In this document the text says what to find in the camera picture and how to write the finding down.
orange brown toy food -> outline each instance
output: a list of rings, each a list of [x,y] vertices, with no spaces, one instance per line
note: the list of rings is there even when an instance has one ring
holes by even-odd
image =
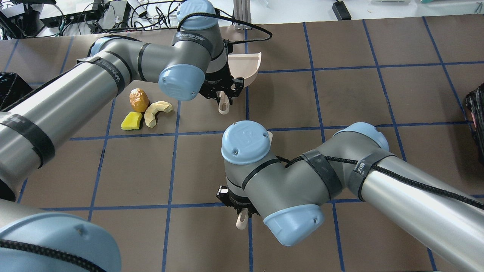
[[[129,103],[136,112],[144,112],[150,105],[150,100],[146,93],[140,89],[133,89],[129,94]]]

curved cashew toy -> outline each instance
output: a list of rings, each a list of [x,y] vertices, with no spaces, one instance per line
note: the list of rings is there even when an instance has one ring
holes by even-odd
[[[154,118],[154,115],[158,113],[158,111],[164,111],[166,113],[170,112],[173,110],[173,106],[165,101],[158,101],[153,104],[151,104],[145,111],[145,124],[153,128],[156,126],[156,119]]]

blue joint cap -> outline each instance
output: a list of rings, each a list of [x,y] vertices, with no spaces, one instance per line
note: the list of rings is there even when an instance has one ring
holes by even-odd
[[[368,138],[374,140],[380,146],[380,148],[386,151],[390,151],[390,147],[388,146],[388,141],[383,135],[383,133],[378,132],[376,127],[368,123],[364,123],[364,122],[354,123],[351,126],[336,132],[334,135],[343,131],[352,131],[352,132],[363,134]]]
[[[180,101],[194,99],[203,82],[205,73],[190,64],[175,64],[165,68],[158,78],[158,85],[169,97]]]
[[[177,12],[177,19],[180,22],[187,15],[198,12],[215,14],[215,9],[212,3],[207,0],[187,0],[180,5],[180,9]],[[188,18],[182,27],[186,30],[204,30],[216,24],[218,24],[217,18],[193,16]]]
[[[102,38],[97,39],[94,42],[94,45],[91,48],[91,56],[99,53],[99,51],[101,51],[101,48],[103,47],[103,45],[105,43],[107,43],[109,40],[113,40],[113,39],[119,39],[119,38],[117,38],[117,37],[102,37]]]
[[[254,121],[230,125],[222,137],[222,156],[231,164],[248,165],[260,161],[271,149],[267,130]]]
[[[121,255],[113,237],[80,217],[45,212],[0,228],[0,239],[36,244],[85,258],[106,271],[121,271]],[[0,248],[2,271],[85,271],[72,264],[20,250]]]
[[[293,246],[301,242],[323,222],[323,212],[315,204],[286,208],[264,218],[264,224],[284,246]]]

yellow cube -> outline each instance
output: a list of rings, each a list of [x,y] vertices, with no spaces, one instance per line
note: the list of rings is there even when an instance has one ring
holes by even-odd
[[[141,112],[130,111],[121,123],[122,130],[136,130],[139,129],[139,123],[143,114]]]

black trash bag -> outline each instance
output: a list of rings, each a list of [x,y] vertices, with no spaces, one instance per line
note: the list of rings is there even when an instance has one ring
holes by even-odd
[[[472,137],[479,148],[479,162],[484,166],[484,83],[466,95],[464,102],[472,115]]]
[[[0,110],[6,109],[32,90],[16,73],[0,72]]]

